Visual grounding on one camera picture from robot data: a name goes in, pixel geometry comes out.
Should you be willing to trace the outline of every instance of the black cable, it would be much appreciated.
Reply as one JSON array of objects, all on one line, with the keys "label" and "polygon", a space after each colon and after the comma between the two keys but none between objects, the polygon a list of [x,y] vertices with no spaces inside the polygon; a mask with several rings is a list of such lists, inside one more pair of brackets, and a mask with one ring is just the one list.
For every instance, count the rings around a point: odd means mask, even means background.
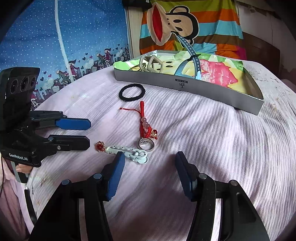
[{"label": "black cable", "polygon": [[3,167],[3,157],[1,157],[1,166],[2,166],[2,186],[1,186],[1,191],[0,191],[0,198],[2,195],[3,191],[3,185],[4,185],[4,167]]},{"label": "black cable", "polygon": [[[131,98],[126,98],[126,97],[124,97],[124,96],[122,95],[123,92],[124,92],[126,89],[131,88],[131,87],[138,87],[138,88],[140,88],[140,89],[142,90],[141,94],[138,95],[138,96],[135,96],[135,97],[131,97]],[[125,87],[123,87],[123,88],[120,90],[120,92],[119,92],[119,98],[120,98],[121,100],[123,100],[123,101],[135,101],[135,100],[141,99],[141,98],[144,96],[145,92],[146,92],[146,90],[144,89],[143,85],[140,85],[140,84],[137,84],[137,83],[135,83],[135,84],[130,84],[130,85],[126,85]]]}]

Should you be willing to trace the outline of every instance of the blue gripper pad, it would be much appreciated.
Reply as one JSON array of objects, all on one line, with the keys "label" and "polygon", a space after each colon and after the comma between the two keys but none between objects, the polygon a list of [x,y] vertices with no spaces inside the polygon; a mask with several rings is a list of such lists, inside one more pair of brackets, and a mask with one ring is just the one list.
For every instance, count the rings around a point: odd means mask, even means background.
[{"label": "blue gripper pad", "polygon": [[184,153],[179,151],[175,157],[175,165],[186,197],[194,201],[197,189],[199,171],[193,164],[188,163]]},{"label": "blue gripper pad", "polygon": [[91,127],[89,119],[65,118],[56,121],[56,126],[65,130],[87,130]]},{"label": "blue gripper pad", "polygon": [[113,162],[104,166],[101,174],[103,176],[104,185],[106,185],[106,200],[110,201],[116,194],[116,190],[121,178],[121,174],[125,164],[125,156],[122,151],[119,151]]}]

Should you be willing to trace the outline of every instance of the silver ring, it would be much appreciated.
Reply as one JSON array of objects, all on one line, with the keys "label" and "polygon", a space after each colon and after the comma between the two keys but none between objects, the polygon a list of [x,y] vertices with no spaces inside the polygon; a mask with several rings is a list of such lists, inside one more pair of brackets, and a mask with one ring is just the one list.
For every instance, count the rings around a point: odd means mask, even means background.
[{"label": "silver ring", "polygon": [[[148,149],[148,150],[141,147],[141,145],[146,144],[146,143],[150,143],[152,145],[152,147],[150,149]],[[138,148],[141,149],[141,150],[145,150],[145,151],[149,152],[149,151],[152,151],[154,149],[154,146],[155,146],[154,142],[149,138],[140,138],[138,140]]]}]

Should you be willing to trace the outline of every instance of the red monkey mouth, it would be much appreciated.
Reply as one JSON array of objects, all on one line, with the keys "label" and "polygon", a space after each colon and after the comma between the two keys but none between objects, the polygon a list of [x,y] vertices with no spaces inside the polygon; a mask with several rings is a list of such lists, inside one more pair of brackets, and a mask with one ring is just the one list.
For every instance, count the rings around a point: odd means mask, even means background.
[{"label": "red monkey mouth", "polygon": [[155,35],[160,42],[163,36],[163,24],[161,22],[161,17],[156,5],[154,6],[153,12],[152,12],[152,25],[153,25]]}]

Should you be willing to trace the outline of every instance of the monkey ear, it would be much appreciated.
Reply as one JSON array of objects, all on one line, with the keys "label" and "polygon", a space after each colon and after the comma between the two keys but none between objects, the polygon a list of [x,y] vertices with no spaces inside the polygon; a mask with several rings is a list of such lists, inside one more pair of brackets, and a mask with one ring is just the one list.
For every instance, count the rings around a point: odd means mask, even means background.
[{"label": "monkey ear", "polygon": [[170,13],[176,12],[189,12],[189,8],[186,6],[176,6],[170,11]]}]

